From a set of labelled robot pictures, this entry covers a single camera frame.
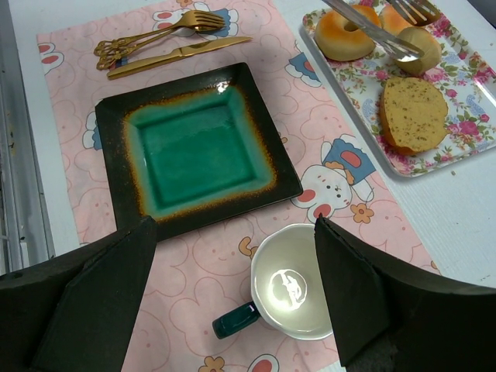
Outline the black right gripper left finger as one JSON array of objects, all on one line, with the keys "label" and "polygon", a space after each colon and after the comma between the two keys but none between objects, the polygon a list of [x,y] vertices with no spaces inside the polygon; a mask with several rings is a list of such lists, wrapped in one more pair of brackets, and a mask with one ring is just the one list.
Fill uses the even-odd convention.
[{"label": "black right gripper left finger", "polygon": [[157,244],[149,216],[1,277],[3,371],[119,371]]}]

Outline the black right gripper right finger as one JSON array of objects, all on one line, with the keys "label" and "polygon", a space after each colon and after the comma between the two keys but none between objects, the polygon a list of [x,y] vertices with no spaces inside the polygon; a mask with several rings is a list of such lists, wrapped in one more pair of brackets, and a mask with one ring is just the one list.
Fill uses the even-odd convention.
[{"label": "black right gripper right finger", "polygon": [[433,274],[324,217],[315,249],[348,371],[493,371],[495,290]]}]

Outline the speckled bread slice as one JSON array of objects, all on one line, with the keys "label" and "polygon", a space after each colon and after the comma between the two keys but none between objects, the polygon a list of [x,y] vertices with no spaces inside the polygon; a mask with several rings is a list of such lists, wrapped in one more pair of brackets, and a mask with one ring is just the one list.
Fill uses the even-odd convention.
[{"label": "speckled bread slice", "polygon": [[439,89],[417,77],[390,77],[380,100],[383,136],[405,156],[437,147],[448,135],[448,105]]}]

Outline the small pale muffin bread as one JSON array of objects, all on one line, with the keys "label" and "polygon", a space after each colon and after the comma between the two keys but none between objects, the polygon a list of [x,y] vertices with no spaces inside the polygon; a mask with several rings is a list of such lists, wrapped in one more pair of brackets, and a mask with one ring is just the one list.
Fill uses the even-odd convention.
[{"label": "small pale muffin bread", "polygon": [[427,30],[414,26],[408,27],[398,34],[398,38],[418,47],[424,52],[420,59],[409,62],[400,62],[396,60],[394,62],[406,73],[420,76],[440,63],[442,56],[441,46]]}]

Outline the silver metal tongs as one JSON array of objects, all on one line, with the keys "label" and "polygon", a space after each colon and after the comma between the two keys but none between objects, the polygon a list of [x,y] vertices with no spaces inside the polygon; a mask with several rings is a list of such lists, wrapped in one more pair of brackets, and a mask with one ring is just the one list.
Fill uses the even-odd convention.
[{"label": "silver metal tongs", "polygon": [[[409,62],[420,59],[424,55],[424,52],[418,47],[393,36],[379,26],[375,26],[348,3],[342,0],[329,0],[325,3],[354,23],[394,60]],[[413,26],[427,26],[436,22],[441,16],[440,11],[429,1],[390,0],[389,3],[402,18]]]}]

